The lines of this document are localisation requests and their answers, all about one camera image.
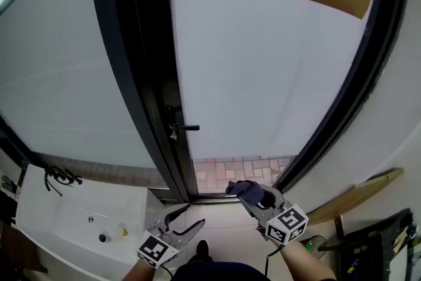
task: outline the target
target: door handle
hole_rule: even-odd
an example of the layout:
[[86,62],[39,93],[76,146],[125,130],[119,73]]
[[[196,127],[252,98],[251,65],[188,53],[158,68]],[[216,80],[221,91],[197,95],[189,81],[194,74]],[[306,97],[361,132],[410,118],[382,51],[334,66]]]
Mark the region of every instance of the door handle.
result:
[[191,125],[191,126],[180,126],[179,124],[176,123],[176,113],[179,111],[182,111],[181,106],[176,105],[168,105],[166,107],[166,111],[168,113],[168,119],[170,121],[169,123],[169,127],[171,129],[171,135],[170,137],[173,140],[177,140],[178,139],[178,130],[183,130],[183,131],[198,131],[200,130],[200,126],[195,124],[195,125]]

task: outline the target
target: black shoe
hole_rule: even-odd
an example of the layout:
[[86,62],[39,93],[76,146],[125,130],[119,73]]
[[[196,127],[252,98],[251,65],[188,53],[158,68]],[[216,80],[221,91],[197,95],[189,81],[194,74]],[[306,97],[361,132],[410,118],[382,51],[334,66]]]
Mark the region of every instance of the black shoe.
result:
[[201,240],[196,246],[196,255],[199,258],[205,258],[209,256],[209,246],[206,240]]

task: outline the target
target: dark clothing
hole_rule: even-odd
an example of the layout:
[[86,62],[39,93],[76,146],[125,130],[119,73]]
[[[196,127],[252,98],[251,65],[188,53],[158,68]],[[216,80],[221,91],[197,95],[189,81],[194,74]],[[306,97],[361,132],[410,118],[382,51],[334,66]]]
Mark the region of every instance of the dark clothing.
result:
[[259,204],[264,198],[264,191],[261,186],[251,180],[239,180],[236,183],[229,181],[225,193],[226,195],[241,196],[244,200],[255,205]]
[[0,220],[6,225],[10,225],[12,218],[16,216],[18,203],[7,194],[0,191]]
[[190,261],[177,270],[172,281],[269,281],[257,269],[244,265],[243,263],[204,263],[201,261]]

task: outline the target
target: black faucet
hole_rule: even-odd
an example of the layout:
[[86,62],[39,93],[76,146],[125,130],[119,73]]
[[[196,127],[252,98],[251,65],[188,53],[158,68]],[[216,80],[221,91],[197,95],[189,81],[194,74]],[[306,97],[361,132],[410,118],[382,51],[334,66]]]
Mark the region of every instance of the black faucet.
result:
[[63,171],[57,166],[50,166],[45,169],[44,184],[48,191],[51,191],[50,186],[62,197],[61,194],[53,185],[48,181],[48,177],[52,176],[56,182],[62,185],[71,185],[75,181],[80,185],[82,183],[81,176],[75,176],[67,168]]

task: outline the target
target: black door frame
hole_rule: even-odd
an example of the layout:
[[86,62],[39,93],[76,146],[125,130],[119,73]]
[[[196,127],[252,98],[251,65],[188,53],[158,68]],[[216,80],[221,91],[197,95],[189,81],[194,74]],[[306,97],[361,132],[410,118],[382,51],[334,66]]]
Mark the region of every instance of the black door frame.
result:
[[[287,191],[302,179],[359,112],[393,49],[405,4],[406,0],[373,1],[348,75],[309,142],[276,182],[280,191]],[[225,197],[198,194],[186,133],[180,132],[177,141],[170,139],[166,106],[182,105],[171,0],[95,0],[95,8],[114,75],[132,118],[135,120],[142,114],[141,107],[144,108],[153,135],[144,135],[142,126],[137,129],[148,150],[151,148],[166,161],[185,200]],[[113,18],[109,18],[110,13],[114,13]],[[141,104],[136,107],[132,101]],[[177,122],[184,124],[182,112]]]
[[124,102],[169,190],[151,189],[159,197],[188,201],[182,177],[166,137],[146,63],[136,0],[94,0],[105,49]]
[[393,50],[407,0],[373,0],[364,35],[343,85],[311,139],[279,177],[291,189],[329,151],[370,97]]

